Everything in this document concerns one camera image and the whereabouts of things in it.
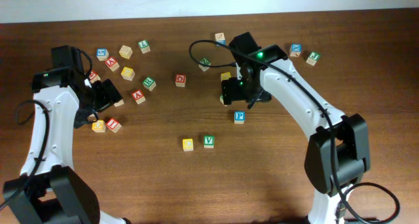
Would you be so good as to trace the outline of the green V block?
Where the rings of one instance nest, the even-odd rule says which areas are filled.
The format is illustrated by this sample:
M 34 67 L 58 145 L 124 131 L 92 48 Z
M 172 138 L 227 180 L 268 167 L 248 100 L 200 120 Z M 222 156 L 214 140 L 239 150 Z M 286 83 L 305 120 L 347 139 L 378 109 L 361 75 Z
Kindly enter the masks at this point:
M 211 135 L 204 136 L 204 147 L 205 148 L 214 148 L 215 145 L 215 137 Z

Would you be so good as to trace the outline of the yellow C block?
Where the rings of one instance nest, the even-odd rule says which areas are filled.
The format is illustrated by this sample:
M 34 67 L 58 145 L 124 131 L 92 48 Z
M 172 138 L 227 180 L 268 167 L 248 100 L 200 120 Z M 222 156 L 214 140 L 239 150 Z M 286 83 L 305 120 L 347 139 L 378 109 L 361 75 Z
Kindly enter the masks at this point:
M 194 150 L 194 144 L 192 138 L 186 138 L 182 141 L 182 146 L 184 151 L 193 151 Z

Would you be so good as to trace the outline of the blue P block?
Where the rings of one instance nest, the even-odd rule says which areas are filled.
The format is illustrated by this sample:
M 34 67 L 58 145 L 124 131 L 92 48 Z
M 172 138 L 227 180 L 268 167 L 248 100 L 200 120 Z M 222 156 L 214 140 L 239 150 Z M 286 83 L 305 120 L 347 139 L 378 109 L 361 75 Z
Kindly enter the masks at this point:
M 246 113 L 244 111 L 235 111 L 234 112 L 234 123 L 243 124 L 246 120 Z

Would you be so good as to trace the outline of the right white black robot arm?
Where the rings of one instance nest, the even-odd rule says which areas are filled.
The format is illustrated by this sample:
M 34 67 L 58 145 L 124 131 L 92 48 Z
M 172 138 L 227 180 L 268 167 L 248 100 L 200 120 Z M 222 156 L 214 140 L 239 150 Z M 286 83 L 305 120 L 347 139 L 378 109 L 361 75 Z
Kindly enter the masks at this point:
M 276 98 L 308 139 L 304 169 L 315 188 L 305 223 L 345 223 L 345 207 L 333 181 L 337 164 L 342 191 L 351 193 L 371 167 L 367 123 L 358 114 L 346 116 L 322 98 L 297 72 L 278 46 L 261 48 L 246 32 L 229 43 L 237 76 L 221 83 L 223 102 L 269 102 Z

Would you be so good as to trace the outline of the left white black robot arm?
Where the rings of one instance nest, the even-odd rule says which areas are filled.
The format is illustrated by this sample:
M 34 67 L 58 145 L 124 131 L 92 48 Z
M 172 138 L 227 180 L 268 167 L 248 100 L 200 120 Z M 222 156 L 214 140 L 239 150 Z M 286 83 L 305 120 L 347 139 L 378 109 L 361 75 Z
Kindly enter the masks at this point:
M 51 50 L 52 68 L 34 75 L 31 145 L 17 179 L 3 186 L 20 223 L 128 223 L 100 209 L 95 192 L 73 166 L 73 132 L 122 100 L 111 80 L 91 83 L 83 68 L 87 53 L 68 45 Z

